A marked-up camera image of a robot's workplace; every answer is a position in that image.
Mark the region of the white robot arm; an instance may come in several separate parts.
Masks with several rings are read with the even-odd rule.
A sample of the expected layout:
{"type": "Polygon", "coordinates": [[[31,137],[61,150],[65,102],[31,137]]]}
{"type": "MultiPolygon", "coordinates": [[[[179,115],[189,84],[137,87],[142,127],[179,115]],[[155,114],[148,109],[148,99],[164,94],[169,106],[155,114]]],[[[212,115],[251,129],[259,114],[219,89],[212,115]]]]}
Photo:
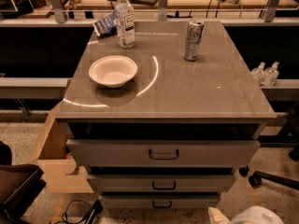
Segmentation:
{"type": "Polygon", "coordinates": [[[232,219],[215,207],[208,208],[208,215],[210,224],[284,224],[274,212],[261,206],[251,206],[232,219]]]}

